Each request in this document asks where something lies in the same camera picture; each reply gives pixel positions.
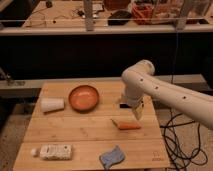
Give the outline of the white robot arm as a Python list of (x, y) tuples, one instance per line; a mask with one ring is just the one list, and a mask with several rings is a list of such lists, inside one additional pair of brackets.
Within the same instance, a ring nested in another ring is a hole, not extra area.
[(161, 81), (154, 77), (154, 72), (149, 60), (141, 60), (125, 69), (121, 76), (125, 85), (123, 102), (137, 108), (142, 96), (147, 94), (213, 130), (213, 96)]

